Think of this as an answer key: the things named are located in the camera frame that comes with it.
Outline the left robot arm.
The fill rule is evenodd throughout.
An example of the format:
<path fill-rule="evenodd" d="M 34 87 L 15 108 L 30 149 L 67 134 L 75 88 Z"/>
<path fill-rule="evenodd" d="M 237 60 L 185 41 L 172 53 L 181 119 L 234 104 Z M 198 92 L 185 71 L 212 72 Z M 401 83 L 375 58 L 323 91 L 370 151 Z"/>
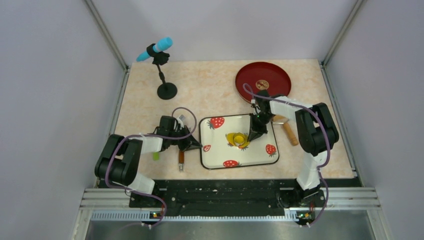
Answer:
<path fill-rule="evenodd" d="M 110 135 L 94 167 L 94 174 L 109 183 L 110 188 L 122 187 L 141 193 L 141 200 L 154 207 L 160 202 L 161 194 L 154 189 L 154 180 L 138 173 L 140 157 L 163 152 L 170 146 L 177 146 L 181 152 L 202 147 L 181 119 L 163 115 L 154 134 Z"/>

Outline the red round tray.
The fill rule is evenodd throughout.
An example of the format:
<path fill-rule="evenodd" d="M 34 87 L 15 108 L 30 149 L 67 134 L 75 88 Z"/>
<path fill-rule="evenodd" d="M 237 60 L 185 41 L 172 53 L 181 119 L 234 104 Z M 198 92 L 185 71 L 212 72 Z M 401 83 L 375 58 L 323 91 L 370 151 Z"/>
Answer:
<path fill-rule="evenodd" d="M 289 75 L 276 64 L 258 61 L 243 66 L 235 76 L 235 87 L 241 98 L 250 102 L 252 96 L 243 89 L 243 84 L 252 87 L 255 94 L 266 90 L 269 95 L 288 96 L 292 83 Z"/>

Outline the metal scraper wooden handle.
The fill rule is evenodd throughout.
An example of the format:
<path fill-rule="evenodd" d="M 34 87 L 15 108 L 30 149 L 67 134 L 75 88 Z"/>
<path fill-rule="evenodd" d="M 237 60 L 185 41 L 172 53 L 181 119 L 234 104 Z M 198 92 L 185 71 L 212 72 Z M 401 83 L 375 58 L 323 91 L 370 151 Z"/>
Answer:
<path fill-rule="evenodd" d="M 178 170 L 180 172 L 184 171 L 184 165 L 185 165 L 185 153 L 180 150 L 178 152 Z"/>

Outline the strawberry pattern white tray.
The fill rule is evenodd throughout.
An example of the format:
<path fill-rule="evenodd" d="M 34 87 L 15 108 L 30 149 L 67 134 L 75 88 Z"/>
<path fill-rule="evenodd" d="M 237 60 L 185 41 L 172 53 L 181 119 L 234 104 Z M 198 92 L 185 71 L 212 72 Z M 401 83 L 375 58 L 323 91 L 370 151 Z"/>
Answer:
<path fill-rule="evenodd" d="M 270 165 L 279 158 L 274 128 L 267 124 L 267 134 L 248 141 L 249 114 L 212 116 L 199 123 L 199 140 L 202 144 L 201 164 L 209 170 Z M 235 133 L 242 133 L 246 143 L 240 147 L 232 144 Z"/>

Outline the yellow dough ball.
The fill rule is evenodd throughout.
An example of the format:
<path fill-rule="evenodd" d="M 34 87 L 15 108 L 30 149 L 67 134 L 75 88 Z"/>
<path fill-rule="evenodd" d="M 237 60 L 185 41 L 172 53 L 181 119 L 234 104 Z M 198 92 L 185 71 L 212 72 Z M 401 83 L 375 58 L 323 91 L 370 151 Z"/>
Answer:
<path fill-rule="evenodd" d="M 245 142 L 244 135 L 234 135 L 233 141 L 236 145 L 242 145 Z"/>

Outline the wooden roller pin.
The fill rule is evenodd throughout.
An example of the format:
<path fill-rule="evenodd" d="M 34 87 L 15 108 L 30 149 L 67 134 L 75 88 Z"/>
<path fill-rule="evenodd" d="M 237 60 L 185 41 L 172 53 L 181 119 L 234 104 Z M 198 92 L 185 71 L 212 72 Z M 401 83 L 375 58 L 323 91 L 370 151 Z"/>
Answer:
<path fill-rule="evenodd" d="M 281 115 L 276 115 L 273 117 L 272 122 L 274 124 L 277 125 L 281 125 L 283 131 L 285 132 L 290 144 L 292 146 L 297 146 L 299 145 L 299 141 L 295 135 L 295 133 L 293 132 L 290 124 L 289 124 L 289 119 L 285 116 L 281 116 Z"/>

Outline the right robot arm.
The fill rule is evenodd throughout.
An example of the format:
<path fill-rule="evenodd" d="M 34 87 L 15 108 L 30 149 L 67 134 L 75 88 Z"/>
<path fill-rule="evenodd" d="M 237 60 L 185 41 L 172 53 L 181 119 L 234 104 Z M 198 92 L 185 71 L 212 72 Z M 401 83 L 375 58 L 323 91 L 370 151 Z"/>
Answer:
<path fill-rule="evenodd" d="M 321 168 L 331 157 L 331 149 L 339 140 L 339 132 L 330 110 L 325 103 L 306 104 L 283 95 L 269 96 L 267 90 L 251 95 L 254 113 L 250 114 L 248 141 L 252 142 L 267 134 L 267 125 L 275 116 L 282 116 L 294 122 L 297 136 L 303 149 L 303 164 L 296 178 L 293 200 L 299 206 L 307 206 L 321 185 Z"/>

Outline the metal ring cutter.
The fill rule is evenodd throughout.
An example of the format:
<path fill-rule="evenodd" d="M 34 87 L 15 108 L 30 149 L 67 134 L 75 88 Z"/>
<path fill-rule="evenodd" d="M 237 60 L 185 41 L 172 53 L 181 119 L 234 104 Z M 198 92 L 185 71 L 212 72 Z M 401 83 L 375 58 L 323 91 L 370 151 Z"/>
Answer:
<path fill-rule="evenodd" d="M 232 136 L 231 143 L 234 146 L 241 147 L 246 143 L 246 136 L 241 132 L 237 132 Z"/>

